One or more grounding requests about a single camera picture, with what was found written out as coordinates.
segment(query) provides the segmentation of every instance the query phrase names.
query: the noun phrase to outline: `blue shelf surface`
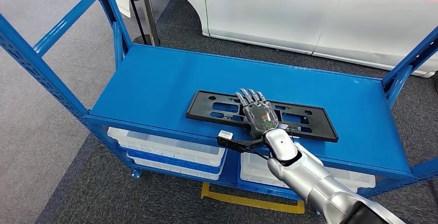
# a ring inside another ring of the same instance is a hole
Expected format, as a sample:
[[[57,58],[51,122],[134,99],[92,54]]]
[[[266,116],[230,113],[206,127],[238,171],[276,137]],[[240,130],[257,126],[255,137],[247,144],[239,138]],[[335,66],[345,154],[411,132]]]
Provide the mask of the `blue shelf surface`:
[[[338,143],[296,141],[326,166],[412,177],[377,78],[135,44],[86,118],[217,146],[220,130],[236,139],[250,137],[241,128],[187,119],[185,113],[198,90],[234,94],[241,87],[261,91],[269,100],[325,108]]]

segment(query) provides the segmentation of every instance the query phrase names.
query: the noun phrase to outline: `metal pole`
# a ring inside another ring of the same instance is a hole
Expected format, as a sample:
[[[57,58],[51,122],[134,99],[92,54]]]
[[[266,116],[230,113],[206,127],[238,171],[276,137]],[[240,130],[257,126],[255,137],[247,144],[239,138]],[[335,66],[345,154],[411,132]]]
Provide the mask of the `metal pole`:
[[[143,0],[141,1],[141,3],[143,7],[143,12],[145,13],[145,17],[147,18],[149,23],[149,32],[152,46],[157,46],[160,42],[158,40],[158,32],[157,27],[155,26],[155,19],[153,18],[151,1]]]

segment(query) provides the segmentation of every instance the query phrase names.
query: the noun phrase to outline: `black stand base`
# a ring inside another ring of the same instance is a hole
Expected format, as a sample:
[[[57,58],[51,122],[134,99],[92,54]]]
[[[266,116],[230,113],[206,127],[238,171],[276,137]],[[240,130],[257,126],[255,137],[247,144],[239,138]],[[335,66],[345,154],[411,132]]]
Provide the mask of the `black stand base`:
[[[152,45],[152,42],[150,40],[150,35],[145,35],[145,40],[146,40],[146,44],[143,41],[143,38],[141,36],[135,38],[134,40],[132,40],[133,43],[138,43],[138,44],[145,44],[145,45]],[[155,46],[160,46],[161,42],[158,39],[158,42],[155,44]]]

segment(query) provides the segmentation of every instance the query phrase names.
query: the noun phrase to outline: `blue metal shelf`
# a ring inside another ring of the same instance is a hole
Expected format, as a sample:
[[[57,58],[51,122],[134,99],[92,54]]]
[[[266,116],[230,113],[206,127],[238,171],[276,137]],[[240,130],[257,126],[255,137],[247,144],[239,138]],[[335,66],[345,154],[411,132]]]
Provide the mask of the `blue metal shelf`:
[[[387,177],[375,188],[359,189],[365,197],[438,177],[438,157],[409,168],[390,112],[407,77],[438,51],[438,27],[378,79],[132,44],[115,0],[98,0],[113,29],[117,71],[93,109],[87,110],[42,55],[94,1],[81,0],[34,47],[0,14],[0,45],[133,170],[135,178],[142,170],[151,170],[209,181],[136,165],[107,136],[103,125],[208,145],[216,145],[220,130],[248,138],[237,127],[185,118],[196,91],[232,94],[240,87],[263,91],[276,101],[324,107],[339,135],[338,143],[303,138],[299,142],[327,166]],[[259,80],[246,77],[247,72],[257,74]],[[239,187],[238,170],[238,154],[229,151],[220,179],[210,183]],[[276,190],[261,184],[249,188],[273,195]]]
[[[236,72],[274,77],[255,81],[236,77]],[[250,138],[241,128],[187,119],[185,113],[198,90],[232,94],[240,87],[260,90],[279,102],[324,107],[338,143],[299,139],[323,162],[359,172],[412,176],[382,84],[375,78],[135,44],[87,119],[217,146],[220,130],[233,132],[236,139]]]

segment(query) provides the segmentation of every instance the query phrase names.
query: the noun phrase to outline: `lower shelf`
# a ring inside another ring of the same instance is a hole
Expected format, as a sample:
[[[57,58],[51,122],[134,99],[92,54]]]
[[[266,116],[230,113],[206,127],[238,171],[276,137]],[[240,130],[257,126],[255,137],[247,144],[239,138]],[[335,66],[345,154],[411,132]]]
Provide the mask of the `lower shelf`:
[[[221,186],[240,188],[244,190],[253,191],[256,193],[268,194],[272,196],[280,196],[293,200],[300,200],[300,198],[295,193],[293,193],[293,191],[290,191],[290,194],[285,194],[284,188],[279,188],[275,186],[263,185],[262,187],[258,187],[258,184],[254,183],[252,187],[246,187],[246,188],[238,187],[238,175],[239,175],[238,173],[240,172],[240,168],[237,165],[239,164],[239,160],[240,160],[240,154],[238,152],[228,151],[225,158],[224,168],[222,169],[221,176],[219,177],[218,180],[204,179],[187,174],[177,173],[174,171],[167,171],[163,169],[147,167],[142,165],[134,165],[134,168],[139,170],[145,170],[145,171],[154,171],[162,174],[172,175],[179,178],[208,182],[211,184],[216,184]]]

